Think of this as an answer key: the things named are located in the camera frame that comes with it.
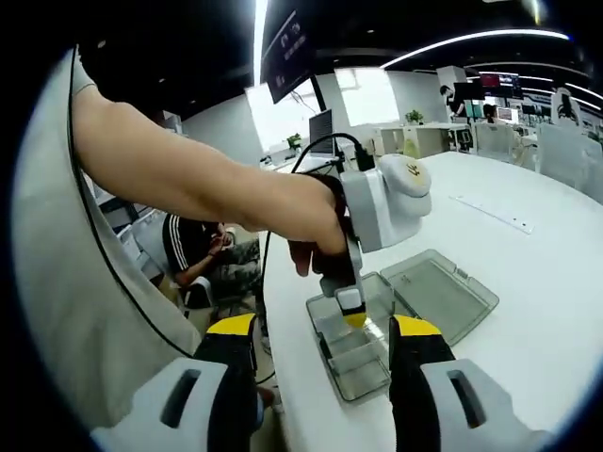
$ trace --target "monitor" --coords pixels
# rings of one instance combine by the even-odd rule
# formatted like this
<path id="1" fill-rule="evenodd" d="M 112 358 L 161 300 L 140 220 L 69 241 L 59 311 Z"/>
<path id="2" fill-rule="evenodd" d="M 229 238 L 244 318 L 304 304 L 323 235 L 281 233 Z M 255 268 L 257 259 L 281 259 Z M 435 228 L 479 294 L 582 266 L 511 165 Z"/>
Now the monitor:
<path id="1" fill-rule="evenodd" d="M 497 115 L 502 120 L 511 121 L 513 119 L 513 115 L 511 113 L 511 109 L 510 108 L 505 108 L 505 107 L 502 107 L 502 106 L 498 107 L 497 108 Z"/>
<path id="2" fill-rule="evenodd" d="M 480 83 L 455 83 L 454 97 L 463 101 L 483 101 L 483 87 Z"/>
<path id="3" fill-rule="evenodd" d="M 500 87 L 505 88 L 505 96 L 511 99 L 523 99 L 524 93 L 521 89 L 521 84 L 519 83 L 519 75 L 515 74 L 501 74 L 499 76 L 500 79 Z"/>
<path id="4" fill-rule="evenodd" d="M 333 133 L 333 113 L 331 110 L 323 111 L 322 113 L 310 118 L 310 142 L 313 143 L 319 138 L 325 137 Z M 335 156 L 334 139 L 325 139 L 316 145 L 310 155 L 317 157 Z"/>
<path id="5" fill-rule="evenodd" d="M 534 105 L 521 105 L 521 111 L 524 115 L 535 115 L 536 107 Z"/>
<path id="6" fill-rule="evenodd" d="M 306 29 L 293 11 L 262 58 L 262 74 L 275 104 L 312 75 L 312 61 Z"/>
<path id="7" fill-rule="evenodd" d="M 497 73 L 481 73 L 480 81 L 485 89 L 498 88 L 500 86 L 500 77 Z"/>

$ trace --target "clear plastic box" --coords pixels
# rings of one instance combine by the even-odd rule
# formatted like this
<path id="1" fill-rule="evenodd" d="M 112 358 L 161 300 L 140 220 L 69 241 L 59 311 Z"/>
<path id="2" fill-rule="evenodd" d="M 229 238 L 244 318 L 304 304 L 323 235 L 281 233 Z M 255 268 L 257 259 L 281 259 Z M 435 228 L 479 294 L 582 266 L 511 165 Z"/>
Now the clear plastic box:
<path id="1" fill-rule="evenodd" d="M 379 394 L 389 386 L 389 318 L 424 318 L 450 346 L 473 330 L 498 297 L 435 250 L 426 250 L 381 274 L 362 279 L 367 321 L 362 329 L 344 319 L 335 298 L 306 302 L 328 373 L 348 401 Z"/>

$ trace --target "white desk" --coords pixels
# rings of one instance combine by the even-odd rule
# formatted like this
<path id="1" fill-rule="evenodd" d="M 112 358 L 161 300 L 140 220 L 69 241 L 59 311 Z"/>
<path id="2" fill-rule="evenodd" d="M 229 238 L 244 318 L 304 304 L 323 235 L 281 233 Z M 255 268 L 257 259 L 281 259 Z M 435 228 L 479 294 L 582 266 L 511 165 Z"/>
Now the white desk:
<path id="1" fill-rule="evenodd" d="M 603 206 L 476 155 L 444 153 L 423 163 L 432 174 L 432 213 L 415 237 L 365 255 L 363 273 L 434 248 L 497 294 L 496 309 L 453 351 L 495 378 L 529 427 L 554 431 L 585 395 L 603 354 Z M 482 196 L 530 221 L 533 232 L 450 198 L 460 195 Z M 357 407 L 338 400 L 305 308 L 320 292 L 318 277 L 297 276 L 286 242 L 275 235 L 264 290 L 293 450 L 393 452 L 385 395 Z"/>
<path id="2" fill-rule="evenodd" d="M 538 137 L 536 134 L 529 134 L 521 137 L 521 144 L 524 146 L 538 146 Z"/>

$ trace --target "computer monitor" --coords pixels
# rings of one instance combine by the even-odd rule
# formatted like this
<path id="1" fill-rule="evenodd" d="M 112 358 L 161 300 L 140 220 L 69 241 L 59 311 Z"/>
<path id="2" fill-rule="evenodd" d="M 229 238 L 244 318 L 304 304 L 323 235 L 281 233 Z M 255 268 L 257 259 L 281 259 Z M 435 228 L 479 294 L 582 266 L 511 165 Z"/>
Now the computer monitor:
<path id="1" fill-rule="evenodd" d="M 322 113 L 310 118 L 310 142 L 313 143 L 319 138 L 326 137 L 333 133 L 333 113 L 331 110 L 323 111 Z M 333 157 L 335 156 L 334 139 L 325 139 L 317 144 L 310 151 L 310 155 L 316 157 Z"/>
<path id="2" fill-rule="evenodd" d="M 511 113 L 510 108 L 506 108 L 506 107 L 502 107 L 502 106 L 498 107 L 497 115 L 498 115 L 498 118 L 501 120 L 511 121 L 513 119 L 513 115 Z"/>
<path id="3" fill-rule="evenodd" d="M 521 105 L 521 111 L 524 115 L 535 115 L 536 107 L 534 105 Z"/>
<path id="4" fill-rule="evenodd" d="M 483 101 L 483 87 L 481 83 L 455 83 L 454 97 L 463 101 L 475 100 Z"/>
<path id="5" fill-rule="evenodd" d="M 306 28 L 293 11 L 262 58 L 262 78 L 275 104 L 312 75 L 313 58 Z"/>

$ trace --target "logo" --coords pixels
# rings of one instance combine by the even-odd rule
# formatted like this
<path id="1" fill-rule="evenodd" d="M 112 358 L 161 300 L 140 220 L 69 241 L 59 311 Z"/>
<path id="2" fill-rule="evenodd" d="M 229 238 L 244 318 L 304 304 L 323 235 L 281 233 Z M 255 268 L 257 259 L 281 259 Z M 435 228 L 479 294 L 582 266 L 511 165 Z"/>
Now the logo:
<path id="1" fill-rule="evenodd" d="M 417 165 L 411 165 L 410 163 L 407 163 L 406 168 L 408 168 L 408 172 L 410 172 L 414 176 L 418 176 L 420 174 L 420 171 L 418 170 Z"/>

